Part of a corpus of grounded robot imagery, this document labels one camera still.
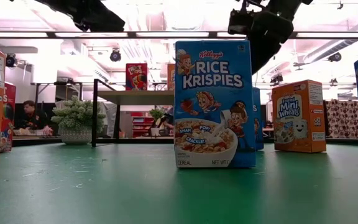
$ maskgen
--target spotlight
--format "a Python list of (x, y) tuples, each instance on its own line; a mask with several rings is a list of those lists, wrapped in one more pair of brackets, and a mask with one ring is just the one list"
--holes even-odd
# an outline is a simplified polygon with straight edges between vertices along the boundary
[(8, 68), (16, 68), (17, 67), (17, 59), (16, 54), (7, 54), (6, 55), (6, 64), (5, 66)]
[(330, 62), (338, 62), (342, 59), (342, 55), (338, 52), (328, 57)]
[(112, 62), (118, 62), (121, 60), (121, 54), (119, 52), (119, 49), (113, 49), (112, 53), (110, 55), (110, 60)]

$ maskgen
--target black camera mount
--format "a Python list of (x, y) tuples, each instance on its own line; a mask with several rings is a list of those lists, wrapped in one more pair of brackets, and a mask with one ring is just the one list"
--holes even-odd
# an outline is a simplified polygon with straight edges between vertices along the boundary
[[(242, 34), (250, 42), (252, 74), (272, 58), (293, 32), (292, 21), (301, 3), (309, 5), (313, 0), (270, 0), (266, 6), (262, 0), (243, 0), (241, 10), (230, 14), (229, 34)], [(261, 11), (248, 11), (250, 5)]]

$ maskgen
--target red cereal box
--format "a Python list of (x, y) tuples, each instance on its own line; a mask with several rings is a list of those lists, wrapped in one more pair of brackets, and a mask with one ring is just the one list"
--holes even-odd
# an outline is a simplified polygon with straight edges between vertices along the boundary
[(126, 90), (147, 90), (147, 63), (126, 64)]
[(0, 152), (10, 152), (12, 150), (15, 98), (16, 86), (5, 83)]

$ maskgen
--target table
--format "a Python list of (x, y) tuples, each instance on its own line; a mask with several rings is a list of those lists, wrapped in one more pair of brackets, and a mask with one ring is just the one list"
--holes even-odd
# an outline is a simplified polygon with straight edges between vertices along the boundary
[(98, 96), (117, 105), (173, 105), (173, 91), (98, 91)]
[[(98, 82), (103, 85), (107, 84), (95, 80), (94, 81), (94, 102), (98, 97), (101, 97), (107, 101), (110, 101), (117, 105), (116, 121), (114, 125), (113, 139), (119, 139), (119, 124), (120, 124), (120, 112), (121, 105), (172, 105), (174, 102), (174, 91), (98, 91)], [(92, 146), (96, 146), (96, 120), (93, 120), (93, 133), (92, 133)]]
[(171, 144), (14, 147), (0, 223), (358, 223), (358, 146), (257, 153), (253, 169), (181, 169)]

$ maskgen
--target ceiling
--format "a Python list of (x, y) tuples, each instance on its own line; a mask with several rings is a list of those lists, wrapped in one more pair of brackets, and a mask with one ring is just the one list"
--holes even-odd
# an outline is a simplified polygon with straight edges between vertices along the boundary
[[(301, 5), (295, 20), (296, 31), (358, 31), (358, 0), (314, 0), (310, 6)], [(105, 0), (104, 5), (126, 21), (126, 31), (226, 31), (229, 13), (239, 9), (235, 0)], [(0, 0), (0, 30), (21, 31), (78, 31), (70, 18), (54, 12), (47, 6), (33, 0)], [(0, 45), (45, 45), (47, 40), (0, 40)], [(111, 75), (112, 82), (124, 82), (125, 64), (147, 62), (152, 82), (167, 79), (166, 64), (173, 62), (173, 39), (142, 40), (74, 40), (74, 45), (88, 48), (89, 57)], [(112, 62), (109, 55), (113, 48), (122, 53), (120, 62)], [(341, 49), (342, 60), (329, 62), (320, 55), (333, 54)], [(288, 40), (281, 51), (272, 58), (258, 74), (254, 82), (269, 83), (272, 76), (281, 73), (284, 82), (295, 82), (306, 78), (329, 82), (353, 83), (353, 63), (358, 58), (358, 41), (343, 40)], [(294, 63), (310, 63), (294, 67)], [(62, 65), (63, 74), (77, 73), (75, 65)]]

